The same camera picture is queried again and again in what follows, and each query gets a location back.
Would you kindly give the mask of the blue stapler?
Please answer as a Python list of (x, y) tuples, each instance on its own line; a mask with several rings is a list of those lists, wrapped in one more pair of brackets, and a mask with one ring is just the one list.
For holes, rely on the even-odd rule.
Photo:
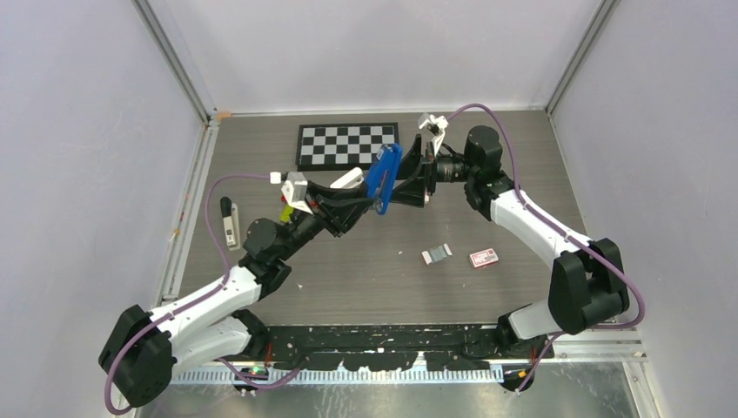
[(403, 147), (400, 144), (382, 145), (365, 176), (366, 196), (372, 200), (378, 215), (386, 214), (402, 157)]

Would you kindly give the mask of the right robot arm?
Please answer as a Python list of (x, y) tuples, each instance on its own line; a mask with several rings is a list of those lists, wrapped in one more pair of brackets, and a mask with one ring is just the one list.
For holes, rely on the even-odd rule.
[(416, 136), (399, 165), (392, 202), (424, 206), (438, 183), (464, 185), (467, 203), (485, 219), (507, 229), (549, 267), (544, 300), (498, 318), (493, 341), (508, 357), (519, 357), (532, 340), (545, 335), (579, 334), (624, 313), (629, 291), (619, 247), (610, 239), (592, 240), (566, 227), (536, 205), (502, 168), (499, 133), (474, 126), (463, 152), (435, 146)]

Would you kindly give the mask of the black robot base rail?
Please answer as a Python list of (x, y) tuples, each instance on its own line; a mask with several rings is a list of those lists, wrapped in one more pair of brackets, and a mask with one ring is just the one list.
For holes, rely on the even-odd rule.
[(547, 343), (538, 336), (509, 345), (494, 324), (272, 326), (258, 348), (221, 357), (233, 363), (268, 360), (285, 371), (406, 371), (420, 360), (429, 371), (463, 371), (498, 360), (529, 365)]

